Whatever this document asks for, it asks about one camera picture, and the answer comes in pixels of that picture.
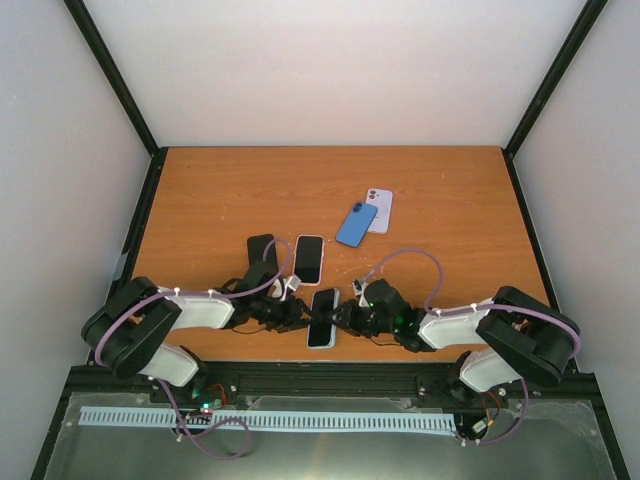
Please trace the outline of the black phone case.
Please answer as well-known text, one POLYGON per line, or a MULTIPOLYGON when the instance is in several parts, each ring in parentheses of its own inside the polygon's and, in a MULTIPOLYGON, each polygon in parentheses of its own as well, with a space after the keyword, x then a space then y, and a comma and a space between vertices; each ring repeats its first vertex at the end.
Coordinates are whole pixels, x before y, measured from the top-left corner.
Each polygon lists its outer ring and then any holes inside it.
POLYGON ((247 252, 249 266, 259 261, 264 261, 275 270, 279 269, 276 246, 272 234, 250 236, 247 239, 247 252))

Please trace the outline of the lavender phone case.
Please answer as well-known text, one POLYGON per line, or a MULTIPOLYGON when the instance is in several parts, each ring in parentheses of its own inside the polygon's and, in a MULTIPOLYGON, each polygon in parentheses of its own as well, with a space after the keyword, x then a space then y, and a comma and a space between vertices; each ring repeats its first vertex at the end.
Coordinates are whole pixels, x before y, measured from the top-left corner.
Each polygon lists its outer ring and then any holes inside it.
POLYGON ((368 231, 376 234, 386 234, 390 224, 393 193, 390 190, 370 188, 367 191, 365 202, 377 208, 376 215, 368 231))

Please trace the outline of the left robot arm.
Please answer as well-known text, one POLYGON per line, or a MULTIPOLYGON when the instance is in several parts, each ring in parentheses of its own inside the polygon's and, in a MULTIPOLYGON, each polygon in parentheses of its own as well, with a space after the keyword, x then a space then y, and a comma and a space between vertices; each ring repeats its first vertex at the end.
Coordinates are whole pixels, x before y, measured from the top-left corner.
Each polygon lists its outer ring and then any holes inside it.
POLYGON ((115 377, 160 379, 193 403, 206 395, 208 378, 195 355, 166 342, 168 334, 231 330, 250 319, 279 333, 305 328, 321 316, 293 295, 300 284, 298 277, 285 278, 265 261, 254 262, 242 278, 206 291, 169 289, 136 277, 86 321, 81 338, 94 361, 115 377))

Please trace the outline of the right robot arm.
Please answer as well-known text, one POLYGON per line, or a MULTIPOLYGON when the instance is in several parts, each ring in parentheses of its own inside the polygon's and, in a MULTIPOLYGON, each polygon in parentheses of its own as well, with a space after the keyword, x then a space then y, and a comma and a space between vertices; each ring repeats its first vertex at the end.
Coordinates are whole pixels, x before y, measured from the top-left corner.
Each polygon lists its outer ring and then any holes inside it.
POLYGON ((424 309, 380 279, 364 284, 357 300, 322 307, 313 320, 352 336, 389 334, 412 353, 482 345, 461 355, 453 380, 476 393, 518 380, 553 387, 582 346, 575 322, 512 286, 479 303, 424 309))

